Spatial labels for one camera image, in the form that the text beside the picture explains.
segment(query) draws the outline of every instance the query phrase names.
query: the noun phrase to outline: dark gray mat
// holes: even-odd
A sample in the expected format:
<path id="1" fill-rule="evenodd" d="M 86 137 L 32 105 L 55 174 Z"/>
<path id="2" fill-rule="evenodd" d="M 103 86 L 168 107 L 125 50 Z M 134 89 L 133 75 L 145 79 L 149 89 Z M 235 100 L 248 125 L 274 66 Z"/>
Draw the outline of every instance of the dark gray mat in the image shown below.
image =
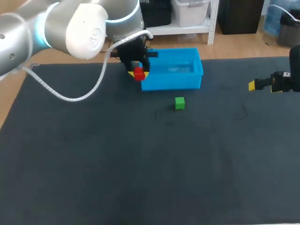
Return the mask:
<path id="1" fill-rule="evenodd" d="M 248 92 L 287 58 L 205 60 L 201 90 L 140 92 L 121 64 L 66 103 L 27 77 L 0 131 L 2 225 L 300 222 L 300 95 Z M 85 94 L 100 64 L 34 67 Z M 174 112 L 175 97 L 186 110 Z"/>

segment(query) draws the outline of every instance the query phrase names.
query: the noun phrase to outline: wooden floor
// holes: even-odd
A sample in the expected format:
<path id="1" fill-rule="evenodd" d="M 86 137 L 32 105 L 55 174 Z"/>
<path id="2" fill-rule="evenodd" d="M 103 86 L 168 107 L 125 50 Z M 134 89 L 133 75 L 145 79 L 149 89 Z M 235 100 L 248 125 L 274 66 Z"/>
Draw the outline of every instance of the wooden floor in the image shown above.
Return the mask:
<path id="1" fill-rule="evenodd" d="M 13 10 L 24 0 L 3 0 L 0 3 L 1 13 Z M 235 59 L 252 57 L 274 57 L 288 56 L 289 50 L 275 45 L 270 39 L 259 31 L 251 35 L 228 35 L 221 34 L 219 28 L 215 36 L 213 45 L 206 45 L 207 34 L 200 35 L 179 35 L 155 37 L 148 45 L 152 48 L 181 48 L 197 47 L 200 56 L 205 59 Z M 105 53 L 99 54 L 89 61 L 74 59 L 73 57 L 56 50 L 45 50 L 35 55 L 31 63 L 51 64 L 51 63 L 92 63 L 102 62 Z M 10 107 L 20 89 L 25 75 L 20 72 L 11 74 L 0 82 L 0 128 L 10 110 Z"/>

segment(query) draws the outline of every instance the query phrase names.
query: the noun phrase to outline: green cube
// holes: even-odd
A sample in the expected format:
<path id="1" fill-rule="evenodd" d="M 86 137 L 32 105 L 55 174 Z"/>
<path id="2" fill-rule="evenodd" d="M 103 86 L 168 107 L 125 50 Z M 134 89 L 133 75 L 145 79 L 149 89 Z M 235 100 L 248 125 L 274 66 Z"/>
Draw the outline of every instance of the green cube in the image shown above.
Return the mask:
<path id="1" fill-rule="evenodd" d="M 186 103 L 184 101 L 184 97 L 176 97 L 175 98 L 175 109 L 184 109 L 186 106 Z"/>

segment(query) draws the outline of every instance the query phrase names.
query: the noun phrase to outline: blue container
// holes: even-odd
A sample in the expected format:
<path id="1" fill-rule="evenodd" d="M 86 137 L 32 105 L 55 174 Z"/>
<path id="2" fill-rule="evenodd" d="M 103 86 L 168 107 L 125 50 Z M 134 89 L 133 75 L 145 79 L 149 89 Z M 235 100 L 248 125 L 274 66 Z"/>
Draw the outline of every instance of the blue container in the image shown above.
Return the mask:
<path id="1" fill-rule="evenodd" d="M 203 68 L 197 48 L 156 49 L 142 90 L 199 89 Z"/>
<path id="2" fill-rule="evenodd" d="M 300 0 L 270 0 L 269 5 L 277 5 L 285 10 L 289 9 L 299 9 Z M 270 6 L 268 7 L 266 19 L 264 22 L 264 30 L 273 36 L 278 36 L 280 32 L 280 18 L 284 13 L 283 10 Z"/>

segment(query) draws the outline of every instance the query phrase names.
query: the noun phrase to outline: cable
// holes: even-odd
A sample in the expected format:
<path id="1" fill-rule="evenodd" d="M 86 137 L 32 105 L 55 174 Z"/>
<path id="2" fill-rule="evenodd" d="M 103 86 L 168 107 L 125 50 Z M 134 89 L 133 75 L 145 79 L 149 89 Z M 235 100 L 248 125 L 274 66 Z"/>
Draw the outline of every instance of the cable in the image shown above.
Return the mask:
<path id="1" fill-rule="evenodd" d="M 269 5 L 268 7 L 270 6 L 274 6 L 274 7 L 277 7 L 281 10 L 283 10 L 284 12 L 286 12 L 294 21 L 297 21 L 297 22 L 300 22 L 300 20 L 297 20 L 292 14 L 290 14 L 287 10 L 285 10 L 284 8 L 280 7 L 280 6 L 277 6 L 277 5 Z"/>
<path id="2" fill-rule="evenodd" d="M 111 51 L 132 40 L 132 39 L 135 39 L 137 38 L 138 36 L 140 35 L 148 35 L 148 37 L 150 37 L 151 39 L 153 38 L 153 35 L 148 31 L 148 30 L 142 30 L 142 31 L 139 31 L 121 41 L 118 41 L 117 43 L 113 44 L 112 46 L 110 46 L 106 52 L 106 55 L 105 55 L 105 59 L 104 59 L 104 63 L 103 63 L 103 66 L 102 66 L 102 71 L 100 73 L 100 77 L 96 83 L 96 85 L 93 87 L 92 90 L 90 90 L 87 94 L 85 94 L 84 96 L 81 96 L 81 97 L 77 97 L 77 98 L 68 98 L 68 97 L 65 97 L 61 94 L 59 94 L 58 92 L 56 92 L 53 88 L 51 88 L 48 84 L 46 84 L 35 72 L 33 72 L 31 69 L 27 68 L 27 67 L 22 67 L 22 70 L 24 70 L 25 72 L 27 72 L 28 74 L 30 74 L 34 79 L 36 79 L 41 85 L 43 85 L 49 92 L 51 92 L 53 95 L 55 95 L 56 97 L 64 100 L 64 101 L 68 101 L 68 102 L 78 102 L 78 101 L 82 101 L 82 100 L 85 100 L 86 98 L 88 98 L 89 96 L 91 96 L 96 90 L 97 88 L 99 87 L 100 83 L 102 82 L 102 79 L 103 79 L 103 76 L 104 76 L 104 73 L 105 73 L 105 70 L 106 70 L 106 66 L 107 66 L 107 62 L 108 62 L 108 59 L 110 57 L 110 53 Z"/>

